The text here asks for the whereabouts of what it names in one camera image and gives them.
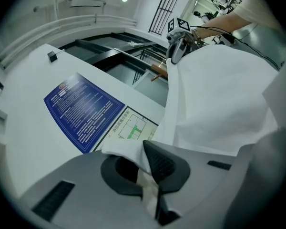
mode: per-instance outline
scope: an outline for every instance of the sleeve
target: sleeve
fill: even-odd
[[[246,21],[281,29],[265,0],[243,0],[234,13]]]

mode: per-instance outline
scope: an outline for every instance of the window bars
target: window bars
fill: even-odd
[[[162,35],[166,23],[178,0],[161,0],[148,32]]]

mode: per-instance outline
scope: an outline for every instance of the bracelet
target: bracelet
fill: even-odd
[[[194,34],[197,38],[197,41],[201,41],[201,35],[199,34],[197,28],[192,29],[192,32],[194,32]]]

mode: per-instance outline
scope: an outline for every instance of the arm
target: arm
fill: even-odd
[[[215,19],[210,20],[209,22],[202,25],[202,27],[217,27],[227,32],[233,32],[248,24],[251,24],[251,22],[246,21],[243,18],[239,17],[236,13],[231,12],[225,16],[217,17]],[[202,39],[209,37],[209,36],[216,36],[216,35],[222,34],[221,32],[212,31],[212,30],[203,29],[203,28],[197,28],[197,30]]]

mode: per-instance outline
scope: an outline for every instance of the blue poster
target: blue poster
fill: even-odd
[[[78,73],[44,101],[58,126],[83,154],[91,150],[125,106]]]

